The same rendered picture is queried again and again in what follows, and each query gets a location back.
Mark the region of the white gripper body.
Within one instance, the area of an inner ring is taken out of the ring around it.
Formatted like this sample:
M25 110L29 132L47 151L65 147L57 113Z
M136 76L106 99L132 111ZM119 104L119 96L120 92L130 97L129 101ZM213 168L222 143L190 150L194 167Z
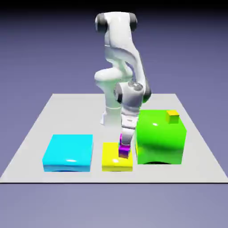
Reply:
M134 134L134 129L123 127L122 128L122 137L121 137L122 144L130 145L133 134Z

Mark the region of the small purple cube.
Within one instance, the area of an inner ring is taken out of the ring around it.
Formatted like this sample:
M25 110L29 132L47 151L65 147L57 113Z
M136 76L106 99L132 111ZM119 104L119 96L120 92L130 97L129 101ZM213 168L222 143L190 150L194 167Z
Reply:
M122 144L122 134L120 134L119 144L118 144L118 156L120 158L128 159L130 153L130 145Z

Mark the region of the small yellow cube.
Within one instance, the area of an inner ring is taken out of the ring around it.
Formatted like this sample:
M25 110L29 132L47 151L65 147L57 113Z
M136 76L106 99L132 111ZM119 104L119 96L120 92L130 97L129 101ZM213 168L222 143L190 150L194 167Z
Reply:
M179 122L179 113L176 110L166 111L166 121L169 124L176 124Z

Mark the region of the large yellow box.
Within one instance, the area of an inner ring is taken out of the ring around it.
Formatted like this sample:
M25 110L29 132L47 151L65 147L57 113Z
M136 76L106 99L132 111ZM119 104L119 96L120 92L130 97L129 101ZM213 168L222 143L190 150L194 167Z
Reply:
M117 142L104 142L102 148L102 171L132 171L133 156L129 152L128 158L119 157Z

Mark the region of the large green box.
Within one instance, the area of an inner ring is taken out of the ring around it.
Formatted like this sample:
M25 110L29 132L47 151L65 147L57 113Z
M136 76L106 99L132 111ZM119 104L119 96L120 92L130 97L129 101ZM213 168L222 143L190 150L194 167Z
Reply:
M167 110L140 110L135 129L138 164L181 164L187 130L179 118L166 121Z

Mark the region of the large cyan box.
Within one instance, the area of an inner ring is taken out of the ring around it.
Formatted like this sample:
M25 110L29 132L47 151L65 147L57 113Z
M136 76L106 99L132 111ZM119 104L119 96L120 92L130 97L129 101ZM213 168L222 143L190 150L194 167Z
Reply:
M45 172L89 172L93 135L54 134L42 158Z

